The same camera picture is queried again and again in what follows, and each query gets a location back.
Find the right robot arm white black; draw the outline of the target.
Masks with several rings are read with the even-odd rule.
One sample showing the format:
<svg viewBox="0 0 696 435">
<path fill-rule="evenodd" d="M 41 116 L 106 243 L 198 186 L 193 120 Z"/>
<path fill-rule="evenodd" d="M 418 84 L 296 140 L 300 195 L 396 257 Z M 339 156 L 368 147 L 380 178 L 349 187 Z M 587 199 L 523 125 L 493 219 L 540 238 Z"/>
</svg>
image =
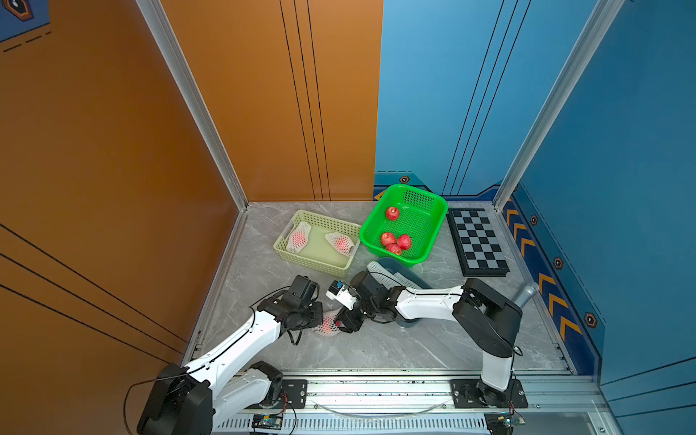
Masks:
<svg viewBox="0 0 696 435">
<path fill-rule="evenodd" d="M 392 275 L 363 271 L 350 283 L 335 281 L 326 292 L 339 303 L 336 322 L 345 333 L 360 330 L 365 320 L 389 324 L 423 319 L 455 322 L 482 351 L 480 378 L 473 386 L 454 384 L 457 405 L 509 408 L 523 392 L 513 364 L 522 309 L 478 278 L 445 289 L 406 286 Z"/>
</svg>

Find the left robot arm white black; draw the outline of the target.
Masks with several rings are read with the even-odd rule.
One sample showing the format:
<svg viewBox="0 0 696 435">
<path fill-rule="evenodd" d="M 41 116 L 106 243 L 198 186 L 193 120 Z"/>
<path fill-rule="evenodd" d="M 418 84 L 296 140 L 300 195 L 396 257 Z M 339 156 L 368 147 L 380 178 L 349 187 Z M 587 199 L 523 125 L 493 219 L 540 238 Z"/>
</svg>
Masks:
<svg viewBox="0 0 696 435">
<path fill-rule="evenodd" d="M 323 321 L 319 285 L 298 275 L 250 306 L 251 315 L 213 350 L 184 366 L 169 364 L 152 390 L 137 434 L 210 434 L 229 416 L 280 400 L 283 374 L 253 358 L 283 335 L 293 340 Z"/>
</svg>

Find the cream perforated plastic basket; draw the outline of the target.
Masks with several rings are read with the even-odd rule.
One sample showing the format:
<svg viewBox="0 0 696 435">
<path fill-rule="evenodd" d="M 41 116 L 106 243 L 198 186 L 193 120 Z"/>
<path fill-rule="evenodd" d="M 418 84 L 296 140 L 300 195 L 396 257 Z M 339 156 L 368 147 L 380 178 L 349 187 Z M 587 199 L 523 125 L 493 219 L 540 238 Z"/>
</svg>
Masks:
<svg viewBox="0 0 696 435">
<path fill-rule="evenodd" d="M 307 244 L 298 252 L 292 252 L 289 249 L 291 235 L 302 224 L 309 226 Z M 353 222 L 327 217 L 307 210 L 299 210 L 290 219 L 275 241 L 273 248 L 275 253 L 286 262 L 311 268 L 330 276 L 345 278 L 353 264 L 357 248 L 361 244 L 360 230 L 361 226 Z M 350 253 L 344 255 L 330 245 L 326 236 L 333 233 L 346 236 L 353 243 Z"/>
</svg>

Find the left green circuit board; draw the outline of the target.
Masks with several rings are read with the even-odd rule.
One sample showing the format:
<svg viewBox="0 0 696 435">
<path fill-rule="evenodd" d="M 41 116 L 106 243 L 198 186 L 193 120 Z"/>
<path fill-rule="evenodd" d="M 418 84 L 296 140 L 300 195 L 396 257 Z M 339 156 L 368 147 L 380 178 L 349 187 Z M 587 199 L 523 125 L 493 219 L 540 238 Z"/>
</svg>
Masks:
<svg viewBox="0 0 696 435">
<path fill-rule="evenodd" d="M 284 416 L 281 414 L 254 414 L 250 424 L 253 433 L 279 432 L 284 426 Z"/>
</svg>

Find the green circuit board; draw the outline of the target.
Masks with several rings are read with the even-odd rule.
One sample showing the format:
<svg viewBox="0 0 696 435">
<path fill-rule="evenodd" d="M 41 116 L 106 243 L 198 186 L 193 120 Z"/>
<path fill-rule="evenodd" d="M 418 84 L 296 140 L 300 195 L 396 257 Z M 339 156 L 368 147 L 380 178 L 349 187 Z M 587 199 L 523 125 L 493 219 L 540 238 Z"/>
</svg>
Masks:
<svg viewBox="0 0 696 435">
<path fill-rule="evenodd" d="M 250 424 L 253 433 L 279 432 L 284 426 L 284 416 L 281 414 L 254 414 Z"/>
<path fill-rule="evenodd" d="M 507 414 L 485 414 L 486 425 L 490 435 L 513 435 L 514 424 Z"/>
</svg>

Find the green plastic mesh basket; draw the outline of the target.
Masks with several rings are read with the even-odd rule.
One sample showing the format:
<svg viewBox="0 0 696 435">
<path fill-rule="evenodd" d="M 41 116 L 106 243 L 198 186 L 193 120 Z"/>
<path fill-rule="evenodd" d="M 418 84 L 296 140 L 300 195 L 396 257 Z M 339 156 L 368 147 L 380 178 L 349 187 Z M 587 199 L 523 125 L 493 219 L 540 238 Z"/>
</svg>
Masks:
<svg viewBox="0 0 696 435">
<path fill-rule="evenodd" d="M 389 207 L 400 210 L 397 221 L 386 219 L 385 211 Z M 448 211 L 447 201 L 437 194 L 404 184 L 389 186 L 364 221 L 359 237 L 373 255 L 392 257 L 406 268 L 412 268 L 428 259 Z M 391 232 L 397 237 L 408 234 L 413 246 L 400 256 L 394 255 L 380 242 L 384 232 Z"/>
</svg>

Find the black white checkerboard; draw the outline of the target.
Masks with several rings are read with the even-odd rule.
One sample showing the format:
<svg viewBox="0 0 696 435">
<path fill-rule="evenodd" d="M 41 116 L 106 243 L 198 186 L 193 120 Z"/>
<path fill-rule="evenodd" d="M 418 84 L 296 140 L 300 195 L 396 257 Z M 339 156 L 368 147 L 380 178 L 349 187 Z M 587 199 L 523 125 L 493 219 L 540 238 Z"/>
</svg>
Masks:
<svg viewBox="0 0 696 435">
<path fill-rule="evenodd" d="M 484 208 L 451 208 L 449 230 L 464 277 L 505 277 L 509 264 Z"/>
</svg>

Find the silver metal cylinder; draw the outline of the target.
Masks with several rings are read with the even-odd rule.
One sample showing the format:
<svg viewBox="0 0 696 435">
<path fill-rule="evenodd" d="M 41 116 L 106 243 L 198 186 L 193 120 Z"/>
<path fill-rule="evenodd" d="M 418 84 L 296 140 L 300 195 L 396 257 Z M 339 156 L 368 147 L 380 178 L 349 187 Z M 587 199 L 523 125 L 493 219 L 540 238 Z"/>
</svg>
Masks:
<svg viewBox="0 0 696 435">
<path fill-rule="evenodd" d="M 520 308 L 523 308 L 537 293 L 539 285 L 537 283 L 525 284 L 516 294 L 513 302 Z"/>
</svg>

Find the right green circuit board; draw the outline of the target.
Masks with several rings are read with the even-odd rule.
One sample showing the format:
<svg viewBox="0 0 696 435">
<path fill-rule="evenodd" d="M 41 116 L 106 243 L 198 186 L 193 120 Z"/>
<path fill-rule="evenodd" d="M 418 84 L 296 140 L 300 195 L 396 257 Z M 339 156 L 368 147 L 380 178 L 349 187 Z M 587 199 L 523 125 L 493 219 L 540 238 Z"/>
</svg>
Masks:
<svg viewBox="0 0 696 435">
<path fill-rule="evenodd" d="M 514 424 L 507 414 L 485 414 L 486 425 L 490 435 L 513 435 Z"/>
</svg>

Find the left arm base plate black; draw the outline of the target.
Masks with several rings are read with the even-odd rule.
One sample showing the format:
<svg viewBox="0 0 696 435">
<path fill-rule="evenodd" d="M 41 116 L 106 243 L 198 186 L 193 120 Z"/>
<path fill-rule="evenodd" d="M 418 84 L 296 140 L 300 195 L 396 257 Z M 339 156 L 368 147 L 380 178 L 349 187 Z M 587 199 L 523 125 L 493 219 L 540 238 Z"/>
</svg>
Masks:
<svg viewBox="0 0 696 435">
<path fill-rule="evenodd" d="M 256 409 L 279 409 L 286 407 L 286 400 L 289 400 L 288 407 L 296 411 L 306 407 L 308 380 L 289 379 L 282 380 L 280 387 L 273 387 L 271 393 L 261 403 L 248 406 L 248 410 Z"/>
</svg>

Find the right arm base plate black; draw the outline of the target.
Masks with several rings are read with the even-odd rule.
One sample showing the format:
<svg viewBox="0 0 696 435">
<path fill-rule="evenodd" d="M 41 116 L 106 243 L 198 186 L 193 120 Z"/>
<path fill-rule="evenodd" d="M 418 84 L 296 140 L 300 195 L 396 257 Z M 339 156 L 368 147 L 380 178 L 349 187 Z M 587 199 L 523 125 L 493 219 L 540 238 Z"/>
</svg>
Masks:
<svg viewBox="0 0 696 435">
<path fill-rule="evenodd" d="M 449 381 L 456 409 L 527 409 L 526 392 L 518 379 L 511 379 L 505 391 L 487 386 L 482 380 L 453 379 Z"/>
</svg>

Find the aluminium front rail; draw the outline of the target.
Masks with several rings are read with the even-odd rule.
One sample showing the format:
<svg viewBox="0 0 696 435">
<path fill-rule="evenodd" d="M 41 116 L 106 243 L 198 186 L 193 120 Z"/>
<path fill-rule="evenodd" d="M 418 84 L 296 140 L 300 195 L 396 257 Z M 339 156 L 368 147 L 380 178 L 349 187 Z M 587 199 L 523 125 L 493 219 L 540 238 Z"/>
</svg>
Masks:
<svg viewBox="0 0 696 435">
<path fill-rule="evenodd" d="M 456 409 L 450 380 L 473 376 L 447 373 L 319 373 L 289 374 L 283 380 L 308 380 L 306 407 L 299 411 L 337 414 L 388 414 L 391 417 L 431 411 L 461 413 L 607 413 L 610 407 L 586 376 L 520 375 L 527 409 Z"/>
</svg>

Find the left aluminium corner post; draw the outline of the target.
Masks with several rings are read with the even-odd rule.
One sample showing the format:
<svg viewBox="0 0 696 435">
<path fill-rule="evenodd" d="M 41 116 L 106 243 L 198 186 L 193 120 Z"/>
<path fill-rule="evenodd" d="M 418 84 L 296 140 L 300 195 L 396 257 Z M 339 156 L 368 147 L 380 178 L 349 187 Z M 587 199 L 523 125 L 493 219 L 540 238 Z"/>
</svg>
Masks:
<svg viewBox="0 0 696 435">
<path fill-rule="evenodd" d="M 227 149 L 219 135 L 199 85 L 175 35 L 161 1 L 136 0 L 154 41 L 185 101 L 192 119 L 217 166 L 230 196 L 241 212 L 248 210 L 248 198 L 241 186 Z"/>
</svg>

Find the aluminium corner post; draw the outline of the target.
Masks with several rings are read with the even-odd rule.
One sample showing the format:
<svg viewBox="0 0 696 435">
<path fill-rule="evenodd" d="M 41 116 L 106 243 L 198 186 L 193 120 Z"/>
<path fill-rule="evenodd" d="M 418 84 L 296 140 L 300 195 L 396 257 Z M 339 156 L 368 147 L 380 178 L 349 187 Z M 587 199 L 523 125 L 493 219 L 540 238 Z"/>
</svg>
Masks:
<svg viewBox="0 0 696 435">
<path fill-rule="evenodd" d="M 600 0 L 594 6 L 492 201 L 497 212 L 501 212 L 511 199 L 624 3 L 624 0 Z"/>
<path fill-rule="evenodd" d="M 227 149 L 219 135 L 199 85 L 175 35 L 161 1 L 136 0 L 154 41 L 185 101 L 192 119 L 217 166 L 230 196 L 241 212 L 248 210 L 248 198 L 241 186 Z"/>
</svg>

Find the right aluminium corner post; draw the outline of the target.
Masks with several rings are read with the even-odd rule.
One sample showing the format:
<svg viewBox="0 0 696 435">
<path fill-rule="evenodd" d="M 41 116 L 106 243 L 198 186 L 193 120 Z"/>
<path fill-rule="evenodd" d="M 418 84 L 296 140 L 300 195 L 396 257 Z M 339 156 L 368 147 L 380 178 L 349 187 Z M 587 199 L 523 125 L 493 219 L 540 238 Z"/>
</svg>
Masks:
<svg viewBox="0 0 696 435">
<path fill-rule="evenodd" d="M 600 0 L 594 6 L 492 201 L 497 212 L 501 212 L 511 199 L 624 3 L 624 0 Z"/>
</svg>

